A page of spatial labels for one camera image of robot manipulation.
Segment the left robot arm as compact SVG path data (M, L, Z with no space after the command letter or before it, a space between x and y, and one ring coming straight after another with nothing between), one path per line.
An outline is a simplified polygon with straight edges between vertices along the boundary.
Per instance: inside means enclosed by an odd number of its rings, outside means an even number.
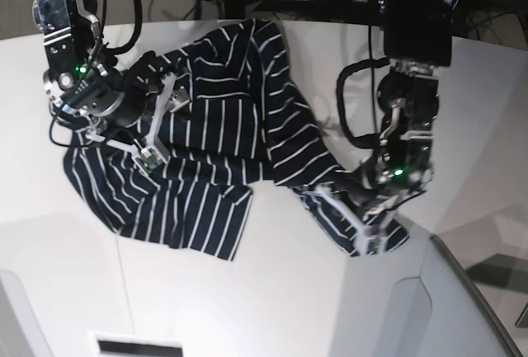
M458 0L379 0L384 57L345 67L337 79L340 126L371 156L355 171L352 202L362 221L384 218L424 193L433 177L433 123L440 99L437 68L452 59L452 19ZM383 117L379 131L355 136L347 125L344 85L354 73L388 68L373 98Z

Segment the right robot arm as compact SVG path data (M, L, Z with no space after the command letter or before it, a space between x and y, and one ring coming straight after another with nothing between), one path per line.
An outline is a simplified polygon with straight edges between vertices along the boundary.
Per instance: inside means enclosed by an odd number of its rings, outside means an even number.
M129 40L110 47L104 41L106 2L97 0L34 0L34 23L44 36L48 68L43 76L55 122L95 134L121 131L141 121L172 112L190 116L190 100L176 86L162 81L163 70L139 79L142 58L121 72L117 58L131 51L142 31L141 0L132 0L134 29Z

